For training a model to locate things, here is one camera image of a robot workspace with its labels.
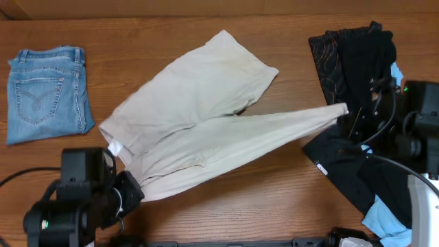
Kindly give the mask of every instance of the beige trousers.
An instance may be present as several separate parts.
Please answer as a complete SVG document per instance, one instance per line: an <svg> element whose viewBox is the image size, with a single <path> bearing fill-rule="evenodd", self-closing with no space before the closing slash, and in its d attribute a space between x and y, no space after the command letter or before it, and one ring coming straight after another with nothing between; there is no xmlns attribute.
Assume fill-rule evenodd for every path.
<svg viewBox="0 0 439 247"><path fill-rule="evenodd" d="M334 124L346 104L238 117L278 70L221 31L166 66L99 127L143 201L175 195Z"/></svg>

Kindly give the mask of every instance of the patterned fabric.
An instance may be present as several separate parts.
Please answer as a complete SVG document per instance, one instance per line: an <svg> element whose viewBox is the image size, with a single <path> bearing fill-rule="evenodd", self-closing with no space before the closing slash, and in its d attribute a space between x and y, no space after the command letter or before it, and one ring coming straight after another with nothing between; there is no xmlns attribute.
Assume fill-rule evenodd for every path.
<svg viewBox="0 0 439 247"><path fill-rule="evenodd" d="M327 104L336 104L346 101L346 80L342 71L342 63L337 47L343 40L358 38L372 32L380 32L381 24L372 22L369 27L326 31L322 36L308 39L314 63L316 64L318 79L322 86Z"/></svg>

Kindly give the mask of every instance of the folded jeans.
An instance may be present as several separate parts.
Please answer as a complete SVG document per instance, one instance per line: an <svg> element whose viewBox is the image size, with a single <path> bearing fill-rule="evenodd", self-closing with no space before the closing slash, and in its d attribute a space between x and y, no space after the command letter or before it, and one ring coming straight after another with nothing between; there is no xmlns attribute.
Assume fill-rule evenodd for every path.
<svg viewBox="0 0 439 247"><path fill-rule="evenodd" d="M9 61L6 144L87 133L95 125L84 63L84 50L70 46L24 49Z"/></svg>

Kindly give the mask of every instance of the jeans back pocket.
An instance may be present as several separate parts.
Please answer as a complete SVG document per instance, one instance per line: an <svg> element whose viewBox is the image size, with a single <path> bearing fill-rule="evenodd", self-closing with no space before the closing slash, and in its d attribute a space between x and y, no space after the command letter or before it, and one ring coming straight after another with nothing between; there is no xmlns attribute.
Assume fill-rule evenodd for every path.
<svg viewBox="0 0 439 247"><path fill-rule="evenodd" d="M18 116L31 124L53 117L64 78L14 80Z"/></svg>

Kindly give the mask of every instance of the pants waistband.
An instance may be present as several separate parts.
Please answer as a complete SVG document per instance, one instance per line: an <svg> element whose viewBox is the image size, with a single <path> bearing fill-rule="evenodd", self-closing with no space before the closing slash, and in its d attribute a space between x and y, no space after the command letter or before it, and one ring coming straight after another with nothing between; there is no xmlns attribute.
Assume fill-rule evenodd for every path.
<svg viewBox="0 0 439 247"><path fill-rule="evenodd" d="M69 57L76 63L85 63L85 53L81 47L61 46L47 51L32 51L29 49L23 49L19 52L16 59L20 62L26 62L26 60L38 60L43 58L54 57Z"/></svg>

